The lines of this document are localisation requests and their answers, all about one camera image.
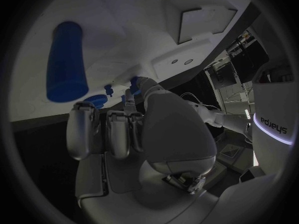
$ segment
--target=blue cup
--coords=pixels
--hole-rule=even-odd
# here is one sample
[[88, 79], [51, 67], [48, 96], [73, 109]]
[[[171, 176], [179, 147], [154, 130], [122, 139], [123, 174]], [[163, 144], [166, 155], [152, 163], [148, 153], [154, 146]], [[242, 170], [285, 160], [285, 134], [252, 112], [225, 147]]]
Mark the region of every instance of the blue cup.
[[74, 22], [57, 26], [47, 68], [47, 97], [69, 102], [88, 92], [82, 54], [82, 29]]

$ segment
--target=blue object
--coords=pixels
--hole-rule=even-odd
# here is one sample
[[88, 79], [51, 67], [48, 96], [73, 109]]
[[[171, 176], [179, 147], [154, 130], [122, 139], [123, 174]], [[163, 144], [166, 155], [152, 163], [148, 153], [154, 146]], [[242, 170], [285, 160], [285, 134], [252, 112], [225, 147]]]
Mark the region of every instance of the blue object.
[[122, 102], [124, 103], [124, 105], [126, 104], [126, 96], [125, 95], [122, 96]]
[[131, 86], [130, 86], [130, 91], [132, 95], [138, 95], [141, 93], [141, 90], [137, 87], [137, 80], [138, 80], [138, 76], [133, 77], [130, 82], [131, 82]]
[[74, 22], [57, 26], [47, 67], [47, 97], [69, 102], [88, 92], [82, 54], [82, 29]]
[[97, 109], [100, 109], [104, 107], [104, 103], [108, 101], [108, 98], [106, 95], [95, 95], [95, 96], [88, 97], [84, 101], [89, 101], [93, 103]]
[[104, 89], [106, 90], [106, 94], [110, 97], [112, 97], [113, 89], [111, 88], [111, 85], [104, 86]]

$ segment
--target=glowing blue light strip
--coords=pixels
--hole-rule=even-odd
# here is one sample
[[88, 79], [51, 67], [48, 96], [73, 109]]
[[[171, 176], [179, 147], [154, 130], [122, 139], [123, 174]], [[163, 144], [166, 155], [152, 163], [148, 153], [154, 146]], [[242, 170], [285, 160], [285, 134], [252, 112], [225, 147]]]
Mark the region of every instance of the glowing blue light strip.
[[265, 130], [260, 124], [259, 122], [257, 121], [257, 118], [256, 118], [256, 115], [254, 114], [253, 115], [253, 121], [254, 123], [257, 125], [258, 128], [260, 128], [261, 131], [265, 132], [267, 135], [271, 136], [272, 138], [282, 142], [282, 143], [285, 143], [285, 144], [288, 144], [288, 145], [292, 145], [293, 142], [290, 142], [290, 141], [286, 141], [282, 138], [278, 138], [277, 136], [275, 136], [274, 134], [270, 133], [269, 131]]

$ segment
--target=wire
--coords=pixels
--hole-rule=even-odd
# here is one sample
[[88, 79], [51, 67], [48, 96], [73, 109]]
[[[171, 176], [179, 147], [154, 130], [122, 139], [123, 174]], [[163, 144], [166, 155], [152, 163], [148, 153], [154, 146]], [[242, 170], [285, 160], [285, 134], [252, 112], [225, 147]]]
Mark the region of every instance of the wire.
[[216, 109], [218, 109], [219, 111], [223, 111], [223, 112], [226, 112], [226, 113], [230, 113], [230, 112], [227, 112], [227, 111], [224, 111], [216, 106], [212, 106], [212, 105], [205, 105], [203, 102], [201, 102], [194, 94], [190, 93], [190, 92], [186, 92], [186, 93], [183, 93], [182, 95], [180, 95], [181, 98], [183, 98], [184, 96], [186, 95], [190, 95], [190, 96], [193, 96], [194, 98], [196, 98], [196, 100], [203, 106], [210, 106], [210, 107], [214, 107]]

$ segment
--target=logo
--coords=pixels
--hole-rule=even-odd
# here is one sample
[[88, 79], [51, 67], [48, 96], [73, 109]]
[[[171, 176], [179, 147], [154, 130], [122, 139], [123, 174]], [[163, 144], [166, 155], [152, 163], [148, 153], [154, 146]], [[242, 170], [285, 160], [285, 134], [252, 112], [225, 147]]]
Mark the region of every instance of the logo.
[[264, 123], [266, 126], [271, 127], [272, 129], [275, 129], [277, 132], [286, 134], [287, 133], [287, 128], [284, 128], [282, 126], [279, 126], [278, 124], [272, 123], [268, 119], [264, 119], [261, 117], [261, 122]]

